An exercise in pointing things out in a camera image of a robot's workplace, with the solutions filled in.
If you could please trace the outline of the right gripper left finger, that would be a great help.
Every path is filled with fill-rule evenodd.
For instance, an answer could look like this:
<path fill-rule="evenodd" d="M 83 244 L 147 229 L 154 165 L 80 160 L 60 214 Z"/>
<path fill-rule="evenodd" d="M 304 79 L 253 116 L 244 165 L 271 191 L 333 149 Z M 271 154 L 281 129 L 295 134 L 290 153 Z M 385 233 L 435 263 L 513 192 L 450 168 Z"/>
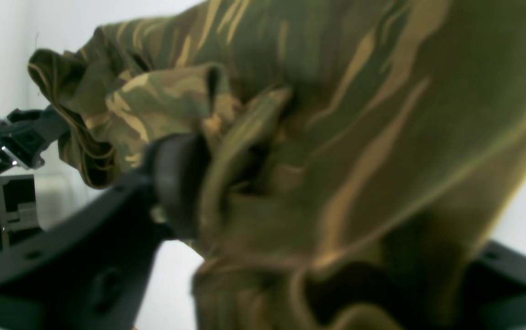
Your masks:
<path fill-rule="evenodd" d="M 144 165 L 49 232 L 0 253 L 0 328 L 129 330 L 165 240 L 197 236 L 210 163 L 200 134 L 173 134 Z"/>

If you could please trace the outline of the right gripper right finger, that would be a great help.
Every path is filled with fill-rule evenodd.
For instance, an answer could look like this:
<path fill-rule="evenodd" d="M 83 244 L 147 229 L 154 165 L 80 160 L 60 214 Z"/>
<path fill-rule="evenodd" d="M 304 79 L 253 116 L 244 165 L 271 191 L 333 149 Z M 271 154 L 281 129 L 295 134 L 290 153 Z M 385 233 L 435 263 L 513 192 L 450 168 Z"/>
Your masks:
<path fill-rule="evenodd" d="M 469 330 L 526 330 L 526 256 L 489 243 L 467 274 Z"/>

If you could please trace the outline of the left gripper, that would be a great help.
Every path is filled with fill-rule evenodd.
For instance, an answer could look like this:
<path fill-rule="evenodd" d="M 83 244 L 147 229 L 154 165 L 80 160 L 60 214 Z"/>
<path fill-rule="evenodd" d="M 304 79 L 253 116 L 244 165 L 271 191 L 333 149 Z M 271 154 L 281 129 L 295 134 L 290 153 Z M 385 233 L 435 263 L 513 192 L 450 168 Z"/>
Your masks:
<path fill-rule="evenodd" d="M 41 232 L 34 177 L 6 177 L 5 172 L 43 167 L 42 152 L 68 134 L 68 123 L 52 106 L 0 116 L 0 251 Z"/>

